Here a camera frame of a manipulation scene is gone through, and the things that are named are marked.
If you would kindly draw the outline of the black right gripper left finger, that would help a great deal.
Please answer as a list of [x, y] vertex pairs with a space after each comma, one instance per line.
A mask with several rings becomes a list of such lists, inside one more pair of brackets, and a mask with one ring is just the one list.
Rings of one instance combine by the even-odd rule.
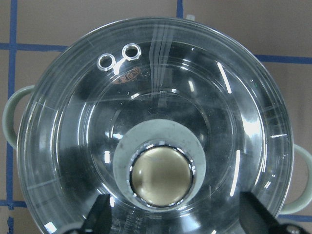
[[80, 228], [81, 234], [109, 234], [111, 231], [110, 195], [99, 195], [86, 220]]

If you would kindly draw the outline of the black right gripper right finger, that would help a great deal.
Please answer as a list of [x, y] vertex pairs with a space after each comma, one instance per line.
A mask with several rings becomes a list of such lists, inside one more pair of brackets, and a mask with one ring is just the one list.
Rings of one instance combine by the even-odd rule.
[[239, 222], [246, 234], [283, 233], [283, 227], [251, 192], [240, 192]]

